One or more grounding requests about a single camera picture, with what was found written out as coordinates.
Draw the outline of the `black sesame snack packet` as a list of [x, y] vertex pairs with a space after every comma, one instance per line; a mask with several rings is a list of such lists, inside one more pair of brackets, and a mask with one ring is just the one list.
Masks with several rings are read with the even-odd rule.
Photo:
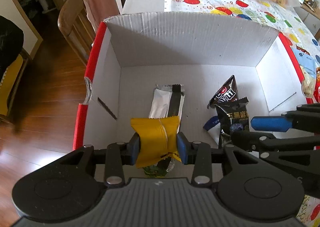
[[215, 105], [221, 131], [231, 135], [236, 131], [249, 130], [249, 115], [247, 112], [247, 97], [236, 101], [221, 102]]

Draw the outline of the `light blue snack packet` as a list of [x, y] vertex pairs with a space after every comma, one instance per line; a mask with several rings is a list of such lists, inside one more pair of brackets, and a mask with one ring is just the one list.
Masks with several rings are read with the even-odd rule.
[[316, 78], [316, 64], [313, 57], [296, 48], [292, 48], [292, 51], [299, 65], [303, 67], [304, 71], [307, 72], [311, 77]]

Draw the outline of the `yellow snack packet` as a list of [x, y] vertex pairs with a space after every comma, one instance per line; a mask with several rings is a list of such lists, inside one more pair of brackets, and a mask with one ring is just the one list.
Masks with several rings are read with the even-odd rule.
[[131, 127], [140, 137], [140, 152], [136, 167], [142, 168], [158, 163], [167, 157], [181, 161], [177, 150], [177, 133], [180, 118], [132, 118]]

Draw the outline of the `white blue snack packet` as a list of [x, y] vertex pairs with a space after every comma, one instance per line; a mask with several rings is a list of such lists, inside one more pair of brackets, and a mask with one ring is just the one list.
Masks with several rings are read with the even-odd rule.
[[215, 143], [219, 144], [219, 137], [220, 137], [220, 121], [218, 116], [211, 117], [203, 126], [203, 129], [207, 131], [207, 133], [213, 138]]

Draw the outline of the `silver foil biscuit pack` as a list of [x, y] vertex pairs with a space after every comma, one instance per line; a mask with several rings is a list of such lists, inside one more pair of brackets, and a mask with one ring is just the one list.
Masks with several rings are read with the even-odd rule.
[[184, 85], [156, 85], [149, 118], [168, 118], [179, 116], [181, 119], [185, 92]]

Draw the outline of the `balloon birthday tablecloth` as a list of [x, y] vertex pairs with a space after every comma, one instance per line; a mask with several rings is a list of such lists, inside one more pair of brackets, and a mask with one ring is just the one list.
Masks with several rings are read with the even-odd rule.
[[282, 32], [295, 51], [306, 51], [319, 67], [319, 43], [293, 8], [271, 0], [164, 0], [164, 10], [228, 15], [268, 25]]

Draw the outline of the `wooden chair with pink towel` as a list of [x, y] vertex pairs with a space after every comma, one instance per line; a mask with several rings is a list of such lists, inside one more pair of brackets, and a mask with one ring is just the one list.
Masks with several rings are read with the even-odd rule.
[[66, 0], [57, 25], [72, 50], [86, 65], [100, 23], [119, 14], [116, 0]]

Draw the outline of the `red cardboard box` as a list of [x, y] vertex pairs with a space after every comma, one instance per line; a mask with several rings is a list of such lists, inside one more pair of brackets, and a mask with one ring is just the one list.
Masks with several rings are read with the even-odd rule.
[[182, 84], [181, 131], [211, 143], [208, 102], [234, 75], [249, 116], [280, 115], [308, 102], [288, 40], [243, 18], [196, 12], [144, 12], [100, 24], [88, 59], [87, 95], [79, 105], [73, 147], [129, 141], [132, 118], [146, 118], [156, 85]]

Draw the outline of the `dark brown chocolate packet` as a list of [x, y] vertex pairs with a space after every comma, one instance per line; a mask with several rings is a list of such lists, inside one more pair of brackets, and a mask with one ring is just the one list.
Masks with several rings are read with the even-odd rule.
[[213, 95], [207, 105], [207, 108], [214, 108], [217, 103], [233, 102], [236, 100], [238, 100], [238, 88], [235, 76], [232, 75]]

